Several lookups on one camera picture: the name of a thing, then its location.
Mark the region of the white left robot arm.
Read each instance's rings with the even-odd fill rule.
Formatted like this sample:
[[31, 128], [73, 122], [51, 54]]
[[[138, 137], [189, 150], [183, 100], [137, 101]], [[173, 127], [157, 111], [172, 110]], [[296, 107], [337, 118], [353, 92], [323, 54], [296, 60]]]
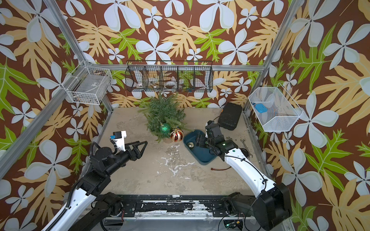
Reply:
[[90, 231], [106, 217], [123, 212], [122, 199], [102, 191], [113, 173], [143, 156], [147, 145], [147, 141], [134, 141], [125, 145], [124, 151], [97, 146], [90, 157], [91, 169], [72, 186], [66, 203], [43, 230]]

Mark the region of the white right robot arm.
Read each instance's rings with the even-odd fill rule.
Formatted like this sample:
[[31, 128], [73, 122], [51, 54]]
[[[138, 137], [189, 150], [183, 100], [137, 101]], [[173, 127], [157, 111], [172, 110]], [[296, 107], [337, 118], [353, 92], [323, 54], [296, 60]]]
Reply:
[[283, 183], [276, 184], [262, 173], [248, 158], [248, 151], [226, 140], [220, 126], [208, 121], [206, 134], [196, 138], [196, 146], [209, 149], [220, 157], [247, 183], [253, 196], [235, 192], [223, 198], [223, 205], [212, 209], [226, 217], [254, 217], [261, 229], [270, 231], [292, 215], [290, 191]]

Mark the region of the green glitter ball ornament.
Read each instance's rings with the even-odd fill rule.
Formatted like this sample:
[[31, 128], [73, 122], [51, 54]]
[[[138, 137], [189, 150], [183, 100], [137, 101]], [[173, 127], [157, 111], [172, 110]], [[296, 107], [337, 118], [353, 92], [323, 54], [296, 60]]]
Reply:
[[162, 123], [160, 125], [160, 133], [162, 135], [169, 135], [171, 132], [171, 126], [168, 123]]

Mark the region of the red gold striped ornament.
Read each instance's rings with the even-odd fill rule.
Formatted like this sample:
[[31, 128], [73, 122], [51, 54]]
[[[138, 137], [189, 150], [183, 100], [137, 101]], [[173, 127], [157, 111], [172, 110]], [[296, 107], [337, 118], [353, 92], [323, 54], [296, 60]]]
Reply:
[[184, 132], [179, 129], [179, 128], [176, 128], [174, 129], [171, 133], [170, 133], [170, 138], [173, 142], [180, 142], [183, 140], [184, 138]]

